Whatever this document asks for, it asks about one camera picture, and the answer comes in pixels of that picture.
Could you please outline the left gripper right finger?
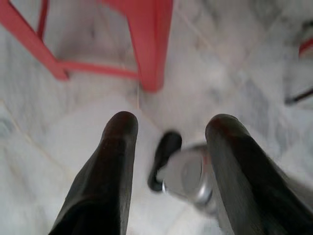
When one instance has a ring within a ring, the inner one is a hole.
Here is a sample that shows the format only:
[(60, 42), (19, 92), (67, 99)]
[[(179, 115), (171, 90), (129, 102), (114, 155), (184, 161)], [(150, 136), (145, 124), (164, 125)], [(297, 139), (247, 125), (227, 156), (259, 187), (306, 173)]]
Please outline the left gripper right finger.
[(237, 118), (214, 116), (205, 137), (223, 231), (230, 235), (312, 234), (312, 189), (273, 162)]

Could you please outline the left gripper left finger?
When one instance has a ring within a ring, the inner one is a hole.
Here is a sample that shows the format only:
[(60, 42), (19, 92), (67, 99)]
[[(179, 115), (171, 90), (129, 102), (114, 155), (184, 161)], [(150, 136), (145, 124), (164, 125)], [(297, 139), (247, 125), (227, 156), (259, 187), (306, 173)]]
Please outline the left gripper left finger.
[(100, 143), (78, 172), (50, 231), (51, 235), (124, 235), (127, 232), (137, 118), (116, 113)]

